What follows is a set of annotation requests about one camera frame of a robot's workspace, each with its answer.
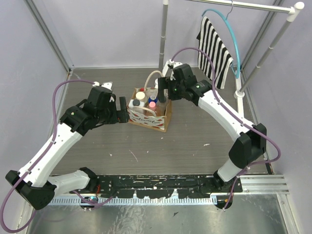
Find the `pink cap lotion bottle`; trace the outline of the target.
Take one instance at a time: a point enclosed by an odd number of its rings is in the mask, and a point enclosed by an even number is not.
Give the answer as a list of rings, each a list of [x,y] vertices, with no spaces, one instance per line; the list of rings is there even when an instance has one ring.
[[[148,109],[151,110],[151,111],[153,111],[153,113],[155,113],[155,116],[157,116],[157,117],[162,116],[162,115],[161,115],[161,112],[160,112],[160,109],[159,109],[159,107],[157,106],[156,103],[150,102],[150,103],[149,103],[149,106],[148,106]],[[145,114],[145,115],[146,115],[146,116],[154,116],[153,113],[150,112],[150,111],[146,111],[146,114]]]

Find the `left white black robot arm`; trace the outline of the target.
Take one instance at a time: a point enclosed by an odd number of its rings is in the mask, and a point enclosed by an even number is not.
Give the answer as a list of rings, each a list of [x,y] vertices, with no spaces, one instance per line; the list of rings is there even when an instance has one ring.
[[[112,83],[94,83],[87,99],[64,112],[53,134],[37,154],[18,171],[7,173],[6,180],[35,210],[45,208],[58,195],[75,190],[93,193],[97,189],[98,176],[86,167],[61,176],[51,176],[51,172],[88,131],[129,121],[126,98],[118,100],[119,110]]]

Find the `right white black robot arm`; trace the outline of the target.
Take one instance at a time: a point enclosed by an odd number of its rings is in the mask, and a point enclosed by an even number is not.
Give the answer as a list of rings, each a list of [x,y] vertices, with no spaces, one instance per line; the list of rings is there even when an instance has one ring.
[[[213,185],[219,192],[231,186],[232,179],[266,151],[267,129],[254,125],[220,98],[207,80],[198,81],[188,64],[169,60],[158,79],[158,100],[186,99],[210,114],[229,134],[234,144],[229,159],[213,174]]]

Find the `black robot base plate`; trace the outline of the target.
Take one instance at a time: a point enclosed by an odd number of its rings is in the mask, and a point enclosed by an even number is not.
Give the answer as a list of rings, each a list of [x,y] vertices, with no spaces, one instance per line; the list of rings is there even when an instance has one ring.
[[[229,193],[233,181],[217,187],[212,175],[99,175],[91,189],[80,194],[99,193],[102,198],[209,198],[212,193]]]

